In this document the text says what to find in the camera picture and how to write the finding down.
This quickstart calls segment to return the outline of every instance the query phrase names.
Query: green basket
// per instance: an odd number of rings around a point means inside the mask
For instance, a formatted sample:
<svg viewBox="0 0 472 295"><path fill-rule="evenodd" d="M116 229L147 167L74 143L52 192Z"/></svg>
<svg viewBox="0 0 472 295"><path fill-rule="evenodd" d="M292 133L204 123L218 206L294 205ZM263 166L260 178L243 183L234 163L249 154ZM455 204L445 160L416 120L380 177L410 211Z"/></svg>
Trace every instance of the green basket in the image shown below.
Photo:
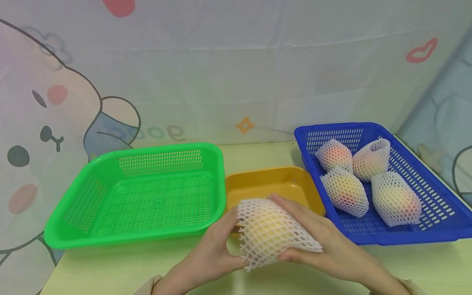
<svg viewBox="0 0 472 295"><path fill-rule="evenodd" d="M44 238L68 249L197 235L225 206L223 154L213 144L110 152L80 171Z"/></svg>

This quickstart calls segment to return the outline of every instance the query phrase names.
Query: red heart shape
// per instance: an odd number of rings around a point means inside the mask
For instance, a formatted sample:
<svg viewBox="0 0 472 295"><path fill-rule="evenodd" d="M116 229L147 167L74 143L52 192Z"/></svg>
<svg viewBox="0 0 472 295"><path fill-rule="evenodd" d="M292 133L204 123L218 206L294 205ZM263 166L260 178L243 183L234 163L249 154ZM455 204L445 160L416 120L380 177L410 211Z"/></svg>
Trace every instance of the red heart shape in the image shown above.
<svg viewBox="0 0 472 295"><path fill-rule="evenodd" d="M412 63L412 64L417 64L420 62L426 61L428 58L430 58L431 54L433 54L434 49L436 48L438 44L438 39L433 38L426 42L424 46L421 47L416 47L413 48L407 55L406 55L406 61ZM417 52L426 52L426 55L423 57L417 57L414 56L415 53Z"/></svg>
<svg viewBox="0 0 472 295"><path fill-rule="evenodd" d="M108 11L116 17L127 17L135 10L135 0L102 0Z"/></svg>

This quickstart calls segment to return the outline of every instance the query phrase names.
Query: blue basket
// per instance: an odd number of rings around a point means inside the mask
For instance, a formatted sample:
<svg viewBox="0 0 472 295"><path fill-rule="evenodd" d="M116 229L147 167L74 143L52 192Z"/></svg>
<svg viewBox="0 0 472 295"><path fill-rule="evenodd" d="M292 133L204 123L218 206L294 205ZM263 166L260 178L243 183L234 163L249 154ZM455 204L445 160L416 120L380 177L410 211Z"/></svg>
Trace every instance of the blue basket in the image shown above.
<svg viewBox="0 0 472 295"><path fill-rule="evenodd" d="M311 174L326 207L327 217L351 241L358 245L417 244L449 242L472 237L472 211L411 154L389 131L374 123L341 123L302 126L295 130L305 167ZM321 182L326 171L314 153L326 141L335 138L353 153L379 138L391 143L389 170L400 174L423 204L421 223L388 227L372 206L371 184L364 188L370 208L363 218L335 209Z"/></svg>

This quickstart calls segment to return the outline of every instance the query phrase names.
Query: white foam net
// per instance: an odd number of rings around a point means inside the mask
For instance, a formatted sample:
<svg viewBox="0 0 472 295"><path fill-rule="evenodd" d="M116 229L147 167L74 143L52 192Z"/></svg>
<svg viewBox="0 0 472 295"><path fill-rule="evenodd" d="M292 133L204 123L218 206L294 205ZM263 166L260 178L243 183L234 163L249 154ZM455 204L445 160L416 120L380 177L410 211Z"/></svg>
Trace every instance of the white foam net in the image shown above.
<svg viewBox="0 0 472 295"><path fill-rule="evenodd" d="M362 181L370 181L373 176L388 170L390 141L380 138L361 148L353 156L353 169Z"/></svg>
<svg viewBox="0 0 472 295"><path fill-rule="evenodd" d="M389 227L420 223L421 201L396 172L372 178L372 203Z"/></svg>
<svg viewBox="0 0 472 295"><path fill-rule="evenodd" d="M316 152L315 156L326 171L339 166L342 169L353 172L353 155L351 151L336 139L325 142Z"/></svg>
<svg viewBox="0 0 472 295"><path fill-rule="evenodd" d="M269 199L242 200L237 217L241 226L242 257L250 270L277 261L288 248L322 252L318 243L287 211Z"/></svg>
<svg viewBox="0 0 472 295"><path fill-rule="evenodd" d="M365 189L354 175L335 167L323 175L321 181L336 208L359 218L369 210Z"/></svg>

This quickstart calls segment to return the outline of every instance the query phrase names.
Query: cartoon nose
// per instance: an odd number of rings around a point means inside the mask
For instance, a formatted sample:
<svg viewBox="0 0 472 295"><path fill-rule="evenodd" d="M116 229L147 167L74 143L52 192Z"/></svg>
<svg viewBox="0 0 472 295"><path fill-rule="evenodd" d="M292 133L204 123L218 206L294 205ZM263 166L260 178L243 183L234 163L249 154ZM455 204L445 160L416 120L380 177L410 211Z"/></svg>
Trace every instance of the cartoon nose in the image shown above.
<svg viewBox="0 0 472 295"><path fill-rule="evenodd" d="M12 214L20 214L28 209L36 198L38 187L27 184L19 188L10 198L8 210Z"/></svg>
<svg viewBox="0 0 472 295"><path fill-rule="evenodd" d="M56 143L56 151L60 152L60 144L64 141L64 137L61 136L59 139L57 139L56 137L52 136L52 130L49 126L46 125L41 129L41 132L39 133L39 138L41 138L41 140L45 143L49 140L52 140Z"/></svg>

